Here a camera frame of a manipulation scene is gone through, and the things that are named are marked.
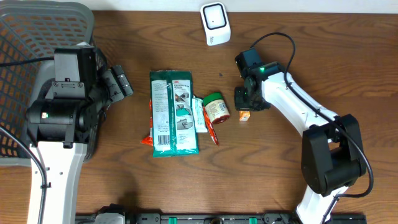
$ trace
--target teal plastic packet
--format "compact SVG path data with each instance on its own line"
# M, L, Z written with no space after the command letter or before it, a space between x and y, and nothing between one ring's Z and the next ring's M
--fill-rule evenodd
M154 157L198 154L191 72L150 72Z

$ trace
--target white wall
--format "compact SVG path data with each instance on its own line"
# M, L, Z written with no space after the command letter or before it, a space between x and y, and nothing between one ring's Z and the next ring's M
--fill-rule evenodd
M92 10L199 11L200 6L213 1L77 0L76 2L83 3ZM229 12L398 13L398 0L222 0L221 2Z

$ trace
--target gray plastic basket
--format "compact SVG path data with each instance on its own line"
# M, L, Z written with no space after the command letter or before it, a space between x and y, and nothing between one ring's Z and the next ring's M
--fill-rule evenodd
M0 63L51 57L54 48L80 42L94 45L93 29L93 13L80 3L2 1ZM25 112L39 66L40 62L0 68L0 124L22 140ZM0 158L26 158L3 133L0 144Z

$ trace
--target wood grain surface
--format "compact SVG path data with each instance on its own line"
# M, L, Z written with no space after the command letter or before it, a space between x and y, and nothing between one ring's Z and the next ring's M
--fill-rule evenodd
M99 146L81 171L77 212L120 203L132 211L262 213L293 210L306 183L301 137L275 108L240 123L234 87L242 85L235 56L260 36L291 35L290 72L318 102L360 124L374 170L371 195L341 199L334 212L363 212L368 223L398 222L398 16L377 14L229 13L231 40L208 47L198 12L97 11L95 41L111 64L123 66L134 95L113 105ZM265 62L286 63L283 37L257 45ZM191 70L194 94L222 92L231 118L215 126L217 147L198 135L199 155L154 159L140 144L149 132L149 71ZM368 186L360 178L348 190ZM0 168L0 223L25 223L30 170Z

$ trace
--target barcode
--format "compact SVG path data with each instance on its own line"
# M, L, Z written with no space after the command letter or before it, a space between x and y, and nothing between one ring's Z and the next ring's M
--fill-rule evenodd
M224 111L226 109L225 103L219 103L218 106L220 107L221 111Z
M170 136L169 135L157 136L157 142L160 146L168 145L170 144Z

